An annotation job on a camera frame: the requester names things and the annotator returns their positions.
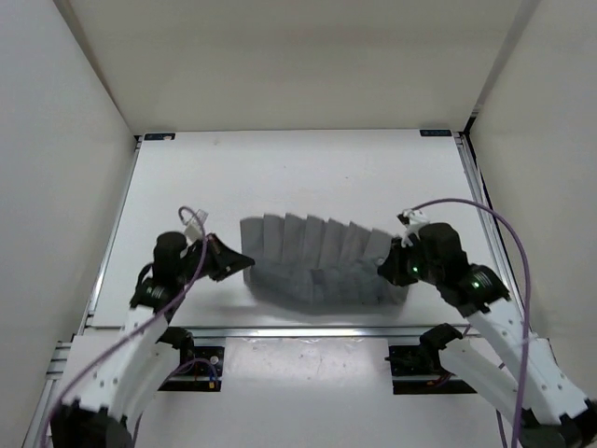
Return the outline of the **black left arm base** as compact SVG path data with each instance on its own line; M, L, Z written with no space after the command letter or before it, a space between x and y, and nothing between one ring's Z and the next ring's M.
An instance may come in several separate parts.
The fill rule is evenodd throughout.
M158 339L178 354L177 368L160 386L169 392L220 392L223 380L225 347L197 342L183 328L168 328Z

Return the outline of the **grey pleated skirt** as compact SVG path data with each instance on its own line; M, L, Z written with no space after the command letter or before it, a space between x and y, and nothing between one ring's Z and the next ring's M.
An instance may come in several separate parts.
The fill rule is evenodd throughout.
M260 300L323 315L373 313L408 297L407 287L378 275L392 240L386 231L294 214L246 217L240 231L242 253L255 261L243 281Z

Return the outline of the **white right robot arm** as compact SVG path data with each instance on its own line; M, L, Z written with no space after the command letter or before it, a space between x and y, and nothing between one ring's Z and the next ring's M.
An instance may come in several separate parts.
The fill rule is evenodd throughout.
M396 237L379 275L394 286L434 286L500 357L493 364L449 324L420 338L419 361L432 373L451 373L472 387L512 426L522 447L587 447L596 441L596 403L562 372L531 333L489 267L468 261L458 237L435 244Z

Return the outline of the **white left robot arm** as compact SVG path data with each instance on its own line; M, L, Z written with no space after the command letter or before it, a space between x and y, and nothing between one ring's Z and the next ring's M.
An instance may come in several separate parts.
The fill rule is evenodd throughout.
M213 233L194 242L178 231L159 235L118 340L62 389L52 407L50 446L134 446L154 394L199 361L191 332L171 324L187 293L203 277L221 282L254 263Z

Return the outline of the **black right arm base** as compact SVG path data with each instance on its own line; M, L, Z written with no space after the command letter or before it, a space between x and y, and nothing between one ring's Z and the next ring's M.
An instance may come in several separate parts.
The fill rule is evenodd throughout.
M395 396L469 395L474 388L439 362L439 352L447 343L462 340L471 326L463 331L444 323L423 333L418 345L390 345L384 359L390 365Z

